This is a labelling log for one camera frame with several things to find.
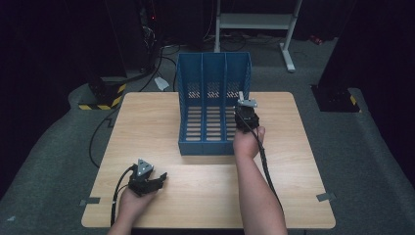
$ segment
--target stand leg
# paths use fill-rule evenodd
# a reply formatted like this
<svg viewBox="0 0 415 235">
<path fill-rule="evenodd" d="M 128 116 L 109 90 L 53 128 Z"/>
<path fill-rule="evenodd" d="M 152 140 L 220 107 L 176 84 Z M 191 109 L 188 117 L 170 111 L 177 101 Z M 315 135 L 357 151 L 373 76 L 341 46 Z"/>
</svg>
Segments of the stand leg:
<svg viewBox="0 0 415 235">
<path fill-rule="evenodd" d="M 220 52 L 220 0 L 217 0 L 216 9 L 216 31 L 214 37 L 214 52 Z"/>
<path fill-rule="evenodd" d="M 294 28 L 296 27 L 297 18 L 299 17 L 299 11 L 301 7 L 302 0 L 298 0 L 296 7 L 293 12 L 293 16 L 291 17 L 290 26 L 287 31 L 286 41 L 284 43 L 280 43 L 281 51 L 283 53 L 284 61 L 287 65 L 287 70 L 289 72 L 295 72 L 296 68 L 294 67 L 293 60 L 291 59 L 290 53 L 288 51 L 288 47 L 290 46 L 291 38 L 293 36 Z"/>
</svg>

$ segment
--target hazard tape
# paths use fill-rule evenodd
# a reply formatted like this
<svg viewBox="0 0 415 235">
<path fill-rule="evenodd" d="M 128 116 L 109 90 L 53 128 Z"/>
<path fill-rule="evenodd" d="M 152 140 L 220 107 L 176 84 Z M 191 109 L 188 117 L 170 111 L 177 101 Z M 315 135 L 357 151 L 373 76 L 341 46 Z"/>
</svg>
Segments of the hazard tape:
<svg viewBox="0 0 415 235">
<path fill-rule="evenodd" d="M 121 101 L 122 93 L 125 90 L 126 84 L 123 84 L 119 87 L 119 89 L 116 92 L 116 96 L 114 99 L 107 103 L 107 104 L 78 104 L 78 107 L 81 110 L 111 110 L 115 109 L 116 106 Z"/>
</svg>

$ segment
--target dark background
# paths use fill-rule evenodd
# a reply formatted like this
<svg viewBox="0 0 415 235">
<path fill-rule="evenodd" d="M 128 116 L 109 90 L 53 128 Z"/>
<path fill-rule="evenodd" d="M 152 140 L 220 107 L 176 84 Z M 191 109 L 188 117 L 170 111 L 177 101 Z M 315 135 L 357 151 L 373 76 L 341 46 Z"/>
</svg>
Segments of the dark background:
<svg viewBox="0 0 415 235">
<path fill-rule="evenodd" d="M 171 36 L 190 33 L 181 36 L 185 41 L 189 36 L 205 34 L 211 1 L 180 2 L 182 7 L 174 8 L 174 12 L 183 17 L 183 12 L 189 11 L 184 6 L 196 6 L 195 12 L 203 12 L 198 24 L 204 30 L 177 30 L 176 35 L 170 32 Z M 232 8 L 232 1 L 223 4 L 223 9 L 235 12 L 265 12 L 277 3 L 242 1 L 236 8 Z M 358 1 L 350 15 L 353 4 L 351 0 L 303 1 L 294 39 L 307 40 L 309 35 L 323 40 L 340 37 L 321 83 L 362 90 L 391 152 L 414 184 L 414 4 L 405 0 Z M 292 6 L 293 1 L 287 1 L 280 9 L 288 11 Z M 63 0 L 0 3 L 2 196 L 38 138 L 69 110 L 69 93 L 87 82 L 79 59 L 71 51 L 68 20 L 67 2 Z"/>
</svg>

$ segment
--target wooden table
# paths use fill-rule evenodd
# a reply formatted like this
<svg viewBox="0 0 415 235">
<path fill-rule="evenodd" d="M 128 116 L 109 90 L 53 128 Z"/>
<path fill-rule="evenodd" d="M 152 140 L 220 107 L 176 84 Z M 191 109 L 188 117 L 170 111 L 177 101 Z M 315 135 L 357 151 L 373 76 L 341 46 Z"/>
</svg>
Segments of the wooden table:
<svg viewBox="0 0 415 235">
<path fill-rule="evenodd" d="M 251 92 L 268 168 L 284 208 L 288 228 L 332 228 L 335 218 L 292 94 Z M 242 228 L 233 156 L 181 156 L 177 93 L 128 93 L 102 160 L 82 218 L 85 227 L 110 227 L 115 186 L 138 159 L 155 166 L 153 177 L 167 180 L 135 223 L 147 228 Z M 255 158 L 260 169 L 260 157 Z"/>
</svg>

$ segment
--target person's arm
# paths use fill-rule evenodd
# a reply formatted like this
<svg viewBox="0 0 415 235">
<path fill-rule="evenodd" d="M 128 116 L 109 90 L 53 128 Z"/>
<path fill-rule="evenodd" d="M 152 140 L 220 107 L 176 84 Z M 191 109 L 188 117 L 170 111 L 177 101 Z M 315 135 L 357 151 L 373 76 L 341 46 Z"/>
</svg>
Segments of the person's arm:
<svg viewBox="0 0 415 235">
<path fill-rule="evenodd" d="M 131 234 L 134 222 L 144 212 L 156 194 L 157 191 L 138 197 L 131 189 L 125 188 L 119 200 L 118 216 L 108 235 Z"/>
<path fill-rule="evenodd" d="M 265 128 L 260 126 L 257 132 L 262 142 Z M 288 234 L 280 204 L 254 161 L 258 144 L 253 134 L 237 130 L 233 147 L 245 234 Z"/>
</svg>

